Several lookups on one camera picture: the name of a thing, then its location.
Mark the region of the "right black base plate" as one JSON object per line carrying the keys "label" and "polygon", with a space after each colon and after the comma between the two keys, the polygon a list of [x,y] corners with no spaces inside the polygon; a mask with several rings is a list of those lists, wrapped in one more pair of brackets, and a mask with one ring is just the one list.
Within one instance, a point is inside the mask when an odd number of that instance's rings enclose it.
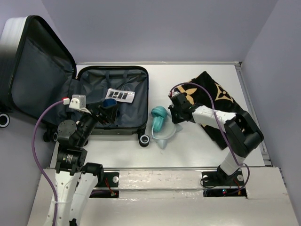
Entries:
{"label": "right black base plate", "polygon": [[221,181],[217,178],[216,171],[202,172],[200,185],[203,187],[203,196],[209,197],[247,197],[245,180],[241,171],[230,179]]}

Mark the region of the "black towel with tan flowers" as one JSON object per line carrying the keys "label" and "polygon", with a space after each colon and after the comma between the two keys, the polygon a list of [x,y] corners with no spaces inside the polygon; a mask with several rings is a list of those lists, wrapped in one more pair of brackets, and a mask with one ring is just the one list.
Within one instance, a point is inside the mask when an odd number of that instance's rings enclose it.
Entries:
{"label": "black towel with tan flowers", "polygon": [[192,85],[192,83],[198,84],[208,91],[216,110],[232,113],[238,113],[243,110],[235,99],[206,71],[188,81],[187,84],[177,86],[174,91],[183,93],[192,105],[201,104],[206,107],[211,107],[211,101],[205,91]]}

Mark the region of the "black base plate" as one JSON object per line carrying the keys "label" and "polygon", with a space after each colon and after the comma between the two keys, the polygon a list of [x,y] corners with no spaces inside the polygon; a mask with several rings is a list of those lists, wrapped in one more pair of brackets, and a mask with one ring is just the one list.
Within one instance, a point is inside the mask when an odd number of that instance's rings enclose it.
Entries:
{"label": "black base plate", "polygon": [[119,198],[119,172],[105,172],[102,182],[97,183],[90,198]]}
{"label": "black base plate", "polygon": [[202,172],[200,185],[203,187],[203,196],[209,197],[247,197],[245,180],[241,171],[230,179],[221,181],[217,178],[216,171]]}

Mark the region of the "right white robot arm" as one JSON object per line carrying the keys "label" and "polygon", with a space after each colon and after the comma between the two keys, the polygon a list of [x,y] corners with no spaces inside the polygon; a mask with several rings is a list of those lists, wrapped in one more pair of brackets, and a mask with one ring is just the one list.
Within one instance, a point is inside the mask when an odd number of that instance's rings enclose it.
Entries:
{"label": "right white robot arm", "polygon": [[245,159],[264,140],[263,133],[247,111],[229,113],[200,104],[191,104],[183,93],[170,95],[172,121],[189,121],[220,130],[230,152],[203,185],[225,186],[231,182]]}

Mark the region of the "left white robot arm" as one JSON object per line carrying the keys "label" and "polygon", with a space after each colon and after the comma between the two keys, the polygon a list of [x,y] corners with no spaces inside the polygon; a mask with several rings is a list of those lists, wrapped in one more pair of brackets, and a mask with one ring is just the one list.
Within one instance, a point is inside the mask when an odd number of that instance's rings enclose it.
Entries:
{"label": "left white robot arm", "polygon": [[78,226],[93,189],[103,182],[110,187],[103,166],[85,162],[87,150],[83,147],[97,123],[113,124],[116,116],[116,105],[99,105],[85,109],[78,121],[64,120],[58,126],[56,193],[52,196],[46,226]]}

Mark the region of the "teal cat-ear headphones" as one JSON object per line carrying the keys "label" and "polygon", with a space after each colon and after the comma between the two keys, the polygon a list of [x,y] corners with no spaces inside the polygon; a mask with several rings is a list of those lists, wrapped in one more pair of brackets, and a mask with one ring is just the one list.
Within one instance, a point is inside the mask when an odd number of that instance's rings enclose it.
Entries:
{"label": "teal cat-ear headphones", "polygon": [[151,137],[157,143],[160,149],[164,150],[170,140],[177,132],[183,130],[183,127],[172,122],[171,113],[162,106],[156,106],[152,109],[153,117],[151,126]]}

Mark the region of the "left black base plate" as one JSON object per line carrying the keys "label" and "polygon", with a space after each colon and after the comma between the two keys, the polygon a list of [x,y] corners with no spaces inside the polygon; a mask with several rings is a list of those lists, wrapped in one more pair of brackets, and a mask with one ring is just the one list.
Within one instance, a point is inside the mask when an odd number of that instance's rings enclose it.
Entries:
{"label": "left black base plate", "polygon": [[97,183],[90,198],[119,198],[119,172],[105,172],[102,182]]}

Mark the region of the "blue cylindrical cup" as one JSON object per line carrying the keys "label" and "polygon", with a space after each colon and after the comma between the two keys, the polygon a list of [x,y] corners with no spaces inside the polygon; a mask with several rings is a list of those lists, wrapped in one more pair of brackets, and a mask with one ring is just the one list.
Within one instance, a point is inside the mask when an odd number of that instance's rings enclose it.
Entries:
{"label": "blue cylindrical cup", "polygon": [[119,116],[119,104],[115,99],[109,98],[103,101],[103,109],[111,118]]}

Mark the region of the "black open suitcase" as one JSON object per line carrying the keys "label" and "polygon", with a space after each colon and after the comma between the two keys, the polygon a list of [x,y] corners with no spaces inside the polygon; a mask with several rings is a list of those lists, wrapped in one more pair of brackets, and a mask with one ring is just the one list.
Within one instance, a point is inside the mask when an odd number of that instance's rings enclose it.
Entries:
{"label": "black open suitcase", "polygon": [[134,91],[132,103],[118,102],[113,125],[100,123],[94,133],[138,136],[146,147],[149,74],[141,66],[87,66],[78,70],[75,60],[50,25],[40,16],[6,21],[0,37],[0,125],[9,125],[10,112],[19,112],[47,126],[49,141],[64,120],[78,121],[83,112],[70,109],[62,99],[85,95],[89,105],[103,105],[109,88]]}

